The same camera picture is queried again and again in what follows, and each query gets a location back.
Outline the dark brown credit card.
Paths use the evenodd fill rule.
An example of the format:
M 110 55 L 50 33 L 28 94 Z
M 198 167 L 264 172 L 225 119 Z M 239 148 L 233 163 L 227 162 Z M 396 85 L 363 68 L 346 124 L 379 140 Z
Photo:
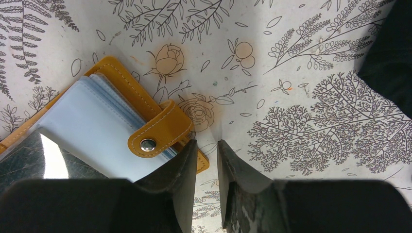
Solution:
M 36 130 L 0 155 L 0 193 L 27 179 L 105 179 L 106 176 Z

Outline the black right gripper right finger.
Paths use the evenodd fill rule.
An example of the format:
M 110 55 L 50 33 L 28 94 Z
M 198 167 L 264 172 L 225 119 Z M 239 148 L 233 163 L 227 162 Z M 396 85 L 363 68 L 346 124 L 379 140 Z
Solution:
M 229 233 L 409 233 L 412 213 L 380 180 L 272 180 L 218 142 L 222 227 Z

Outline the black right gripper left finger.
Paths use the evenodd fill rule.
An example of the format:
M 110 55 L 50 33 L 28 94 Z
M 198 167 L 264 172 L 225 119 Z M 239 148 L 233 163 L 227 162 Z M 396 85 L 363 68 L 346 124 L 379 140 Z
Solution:
M 0 199 L 3 233 L 189 233 L 198 147 L 126 179 L 40 179 L 12 185 Z

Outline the yellow leather card holder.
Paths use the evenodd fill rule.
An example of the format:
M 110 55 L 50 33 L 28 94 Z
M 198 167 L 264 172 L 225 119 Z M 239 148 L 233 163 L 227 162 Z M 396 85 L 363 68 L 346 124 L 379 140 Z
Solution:
M 137 181 L 188 143 L 193 121 L 157 103 L 114 57 L 105 57 L 0 143 L 0 154 L 38 130 L 109 178 Z

